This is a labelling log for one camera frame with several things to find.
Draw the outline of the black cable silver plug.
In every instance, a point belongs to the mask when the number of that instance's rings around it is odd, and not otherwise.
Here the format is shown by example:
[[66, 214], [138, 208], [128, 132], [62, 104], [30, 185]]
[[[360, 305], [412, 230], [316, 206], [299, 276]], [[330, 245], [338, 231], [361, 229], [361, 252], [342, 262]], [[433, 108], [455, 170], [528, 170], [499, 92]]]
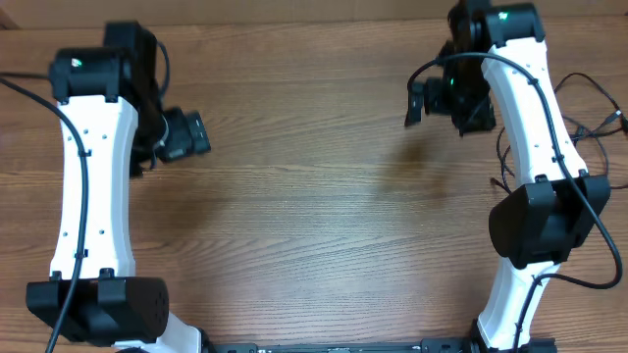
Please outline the black cable silver plug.
[[[567, 121], [568, 123], [571, 123], [576, 126], [576, 130], [570, 134], [571, 141], [573, 142], [574, 145], [576, 145], [579, 141], [584, 140], [584, 139], [588, 139], [588, 138], [600, 139], [602, 137], [610, 136], [620, 131], [622, 132], [627, 131], [627, 118], [619, 110], [617, 110], [614, 113], [611, 113], [595, 128], [588, 128], [584, 126], [583, 124], [577, 122], [575, 119], [569, 118], [567, 116], [563, 116], [563, 119]], [[618, 121], [620, 123], [620, 126], [615, 129], [606, 130], [606, 127], [611, 125], [615, 121]]]

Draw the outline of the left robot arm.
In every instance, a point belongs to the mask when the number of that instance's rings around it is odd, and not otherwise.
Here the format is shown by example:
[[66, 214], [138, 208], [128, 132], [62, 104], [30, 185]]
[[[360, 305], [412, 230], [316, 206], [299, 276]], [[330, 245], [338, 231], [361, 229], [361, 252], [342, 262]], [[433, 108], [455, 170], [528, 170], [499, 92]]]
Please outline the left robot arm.
[[157, 162], [207, 153], [200, 115], [162, 104], [155, 77], [164, 45], [136, 22], [106, 24], [100, 46], [65, 48], [49, 68], [62, 122], [59, 238], [45, 281], [26, 288], [28, 309], [60, 338], [122, 352], [209, 352], [201, 328], [169, 307], [166, 283], [136, 273], [130, 181]]

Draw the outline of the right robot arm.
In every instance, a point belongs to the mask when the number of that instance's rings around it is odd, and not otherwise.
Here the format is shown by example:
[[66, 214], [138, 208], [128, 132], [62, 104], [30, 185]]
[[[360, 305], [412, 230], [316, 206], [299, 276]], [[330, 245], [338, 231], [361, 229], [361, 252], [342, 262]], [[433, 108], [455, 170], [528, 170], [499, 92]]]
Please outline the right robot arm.
[[466, 338], [425, 338], [425, 352], [552, 352], [530, 327], [551, 280], [593, 228], [610, 196], [590, 174], [552, 89], [546, 34], [531, 3], [461, 1], [448, 13], [451, 38], [435, 59], [439, 78], [408, 80], [405, 122], [450, 116], [461, 134], [503, 123], [515, 187], [489, 216], [499, 262], [490, 298]]

